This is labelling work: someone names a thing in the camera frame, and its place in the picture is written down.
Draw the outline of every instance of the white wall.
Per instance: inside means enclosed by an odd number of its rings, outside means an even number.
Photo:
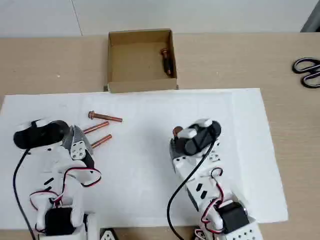
[[[0,0],[0,37],[99,35],[148,28],[171,28],[180,33],[299,32],[317,2]]]

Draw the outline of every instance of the white plastic bracket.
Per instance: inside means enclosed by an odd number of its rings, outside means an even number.
[[[72,144],[70,155],[73,160],[82,160],[86,156],[86,145],[84,141],[78,141]]]

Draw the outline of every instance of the screw head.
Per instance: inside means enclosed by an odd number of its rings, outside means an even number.
[[[161,55],[168,54],[168,52],[169,52],[169,49],[168,49],[168,48],[162,48],[162,49],[160,50]]]
[[[182,126],[176,126],[173,130],[172,130],[172,133],[173,133],[173,136],[174,137],[177,137],[178,136],[178,133],[181,132],[184,128]]]
[[[90,111],[90,112],[88,113],[88,118],[94,119],[94,116],[95,116],[95,111]]]

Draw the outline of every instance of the red wire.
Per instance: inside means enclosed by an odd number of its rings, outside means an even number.
[[[50,191],[50,190],[40,190],[40,191],[35,191],[35,192],[31,193],[30,196],[29,196],[29,201],[30,201],[32,207],[37,211],[38,211],[38,208],[32,202],[31,196],[34,195],[34,194],[40,194],[40,193],[50,193],[50,194],[55,194],[56,196],[59,196],[56,192]]]
[[[219,185],[219,183],[217,182],[217,180],[214,178],[214,177],[212,177],[214,180],[215,180],[215,182],[216,182],[216,187],[218,188],[218,190],[219,190],[219,192],[220,192],[220,203],[217,205],[217,208],[219,208],[220,207],[220,205],[224,202],[224,198],[225,198],[225,195],[224,195],[224,191],[222,190],[222,188],[221,188],[221,186]],[[202,217],[201,217],[201,222],[202,223],[204,223],[204,227],[205,227],[205,229],[207,230],[207,231],[209,231],[210,233],[212,233],[212,234],[220,234],[222,231],[216,231],[216,230],[212,230],[212,229],[210,229],[210,228],[208,228],[207,227],[207,224],[209,224],[210,223],[210,221],[209,220],[204,220],[204,217],[206,217],[207,216],[207,214],[208,214],[208,211],[209,211],[209,209],[212,207],[212,206],[214,206],[218,201],[216,201],[217,199],[214,199],[214,200],[212,200],[210,203],[209,203],[209,205],[206,207],[206,209],[205,209],[205,211],[204,211],[204,213],[203,213],[203,215],[202,215]]]
[[[57,198],[56,200],[54,200],[54,202],[56,203],[56,202],[59,202],[61,199],[62,199],[62,197],[63,197],[63,193],[64,193],[64,191],[65,191],[65,188],[66,188],[66,177],[67,177],[67,174],[68,174],[68,172],[70,172],[70,171],[72,171],[72,170],[89,170],[89,171],[95,171],[95,172],[98,172],[99,174],[100,174],[100,177],[96,180],[96,181],[94,181],[94,182],[92,182],[92,183],[90,183],[90,184],[82,184],[81,183],[81,185],[83,186],[83,187],[85,187],[85,188],[89,188],[89,187],[92,187],[93,185],[95,185],[95,184],[97,184],[100,180],[101,180],[101,178],[102,178],[102,174],[101,174],[101,172],[98,170],[98,169],[95,169],[95,168],[92,168],[92,167],[70,167],[70,168],[68,168],[65,172],[64,172],[64,174],[63,174],[63,184],[62,184],[62,192],[61,192],[61,196],[59,197],[59,198]]]

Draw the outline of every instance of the screw hole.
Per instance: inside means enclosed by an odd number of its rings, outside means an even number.
[[[199,183],[198,186],[196,186],[196,191],[199,192],[202,188],[202,183]]]

